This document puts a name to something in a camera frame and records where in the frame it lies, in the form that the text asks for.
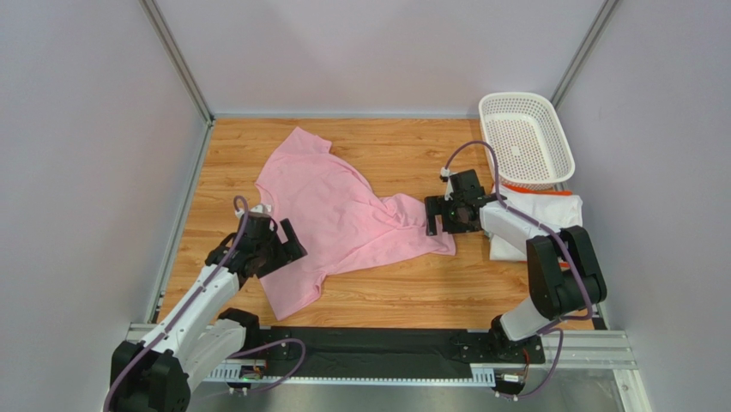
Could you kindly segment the white perforated plastic basket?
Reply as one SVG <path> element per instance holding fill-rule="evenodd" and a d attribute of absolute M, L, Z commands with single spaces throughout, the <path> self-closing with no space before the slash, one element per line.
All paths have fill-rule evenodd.
<path fill-rule="evenodd" d="M 548 99 L 528 92 L 492 93 L 480 100 L 478 113 L 502 183 L 550 190 L 573 177 L 573 153 Z"/>

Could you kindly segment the pink t shirt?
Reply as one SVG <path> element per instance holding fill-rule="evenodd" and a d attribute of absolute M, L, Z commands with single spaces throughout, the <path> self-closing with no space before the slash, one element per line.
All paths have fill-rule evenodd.
<path fill-rule="evenodd" d="M 288 219 L 306 256 L 262 278 L 277 320 L 318 300 L 328 276 L 453 256 L 448 233 L 426 233 L 425 205 L 397 193 L 378 197 L 366 178 L 331 154 L 332 143 L 301 128 L 271 154 L 255 186 L 277 221 Z"/>

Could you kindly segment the aluminium frame rail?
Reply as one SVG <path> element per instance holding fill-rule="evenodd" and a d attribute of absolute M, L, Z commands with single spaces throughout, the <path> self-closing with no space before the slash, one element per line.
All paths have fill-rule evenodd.
<path fill-rule="evenodd" d="M 156 325 L 131 326 L 123 341 L 138 342 Z M 538 338 L 544 365 L 473 364 L 465 379 L 297 378 L 293 371 L 269 377 L 251 355 L 229 359 L 192 392 L 187 410 L 651 410 L 625 332 L 567 330 Z"/>

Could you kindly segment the folded white t shirt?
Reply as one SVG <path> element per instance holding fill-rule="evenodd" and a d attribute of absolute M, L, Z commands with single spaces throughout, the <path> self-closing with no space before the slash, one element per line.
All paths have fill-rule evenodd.
<path fill-rule="evenodd" d="M 501 185 L 500 192 L 515 208 L 543 223 L 561 228 L 583 225 L 583 200 L 570 191 L 538 192 Z M 497 235 L 491 237 L 489 258 L 492 261 L 526 261 L 524 252 Z"/>

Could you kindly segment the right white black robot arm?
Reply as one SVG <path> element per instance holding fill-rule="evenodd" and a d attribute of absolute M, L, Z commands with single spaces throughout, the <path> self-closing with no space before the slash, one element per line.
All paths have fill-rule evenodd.
<path fill-rule="evenodd" d="M 588 232 L 557 227 L 518 209 L 500 191 L 486 192 L 474 170 L 443 169 L 443 195 L 425 199 L 426 234 L 485 232 L 524 254 L 529 297 L 492 322 L 501 339 L 520 342 L 540 335 L 607 297 L 607 286 Z"/>

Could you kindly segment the folded orange t shirt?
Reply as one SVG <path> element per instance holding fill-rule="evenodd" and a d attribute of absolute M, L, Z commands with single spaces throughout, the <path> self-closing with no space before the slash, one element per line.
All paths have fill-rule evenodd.
<path fill-rule="evenodd" d="M 542 195 L 542 196 L 561 196 L 561 197 L 573 196 L 572 191 L 531 190 L 528 188 L 523 188 L 523 187 L 514 186 L 514 185 L 503 185 L 503 188 L 510 189 L 511 191 L 514 191 L 517 193 L 522 193 L 522 194 Z"/>

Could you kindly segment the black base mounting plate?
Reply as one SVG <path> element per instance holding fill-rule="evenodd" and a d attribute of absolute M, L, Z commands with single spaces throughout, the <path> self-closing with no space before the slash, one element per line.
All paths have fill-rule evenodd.
<path fill-rule="evenodd" d="M 500 343 L 488 331 L 273 326 L 256 333 L 246 349 L 269 377 L 465 379 L 473 364 L 546 362 L 542 341 Z"/>

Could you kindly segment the right aluminium corner post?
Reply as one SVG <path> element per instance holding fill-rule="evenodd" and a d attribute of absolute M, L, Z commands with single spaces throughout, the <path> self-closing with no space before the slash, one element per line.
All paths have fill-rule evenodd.
<path fill-rule="evenodd" d="M 621 4 L 621 0 L 605 0 L 601 3 L 601 7 L 597 11 L 571 61 L 566 67 L 564 74 L 561 76 L 558 85 L 553 91 L 550 101 L 556 110 L 562 106 L 572 85 L 578 78 L 583 66 L 588 62 L 597 42 Z"/>

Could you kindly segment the left aluminium corner post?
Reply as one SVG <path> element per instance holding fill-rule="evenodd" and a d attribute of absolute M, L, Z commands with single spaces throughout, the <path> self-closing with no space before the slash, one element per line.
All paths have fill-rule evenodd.
<path fill-rule="evenodd" d="M 157 33 L 160 43 L 165 49 L 173 68 L 178 73 L 178 76 L 190 96 L 197 112 L 203 122 L 207 126 L 210 126 L 214 122 L 214 114 L 208 102 L 204 98 L 202 90 L 200 89 L 190 66 L 185 61 L 184 54 L 182 53 L 178 42 L 174 38 L 172 30 L 166 21 L 161 7 L 155 0 L 140 0 L 139 3 L 149 19 L 154 31 Z"/>

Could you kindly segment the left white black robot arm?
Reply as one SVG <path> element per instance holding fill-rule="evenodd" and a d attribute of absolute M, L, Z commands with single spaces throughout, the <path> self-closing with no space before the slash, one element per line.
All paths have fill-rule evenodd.
<path fill-rule="evenodd" d="M 206 257 L 193 286 L 138 342 L 112 354 L 104 411 L 185 411 L 192 392 L 223 361 L 260 354 L 257 316 L 226 304 L 252 277 L 262 278 L 306 256 L 288 219 L 238 212 L 238 229 Z"/>

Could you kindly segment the aluminium corner post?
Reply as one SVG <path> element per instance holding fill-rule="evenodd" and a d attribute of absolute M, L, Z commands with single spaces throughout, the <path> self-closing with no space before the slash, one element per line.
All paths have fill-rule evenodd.
<path fill-rule="evenodd" d="M 161 7 L 155 0 L 140 0 L 139 3 L 149 19 L 154 31 L 157 33 L 160 43 L 165 49 L 173 68 L 178 73 L 178 76 L 190 96 L 197 112 L 203 122 L 207 126 L 210 126 L 214 122 L 214 114 L 208 102 L 204 98 L 202 90 L 200 89 L 190 66 L 185 61 L 184 54 L 182 53 L 178 42 L 174 38 L 172 30 L 166 21 Z"/>
<path fill-rule="evenodd" d="M 553 91 L 550 101 L 556 110 L 562 106 L 572 85 L 578 78 L 583 66 L 588 62 L 597 42 L 621 4 L 621 0 L 605 0 L 601 3 L 601 7 L 597 11 L 571 61 L 566 67 L 564 74 L 561 76 L 558 85 Z"/>

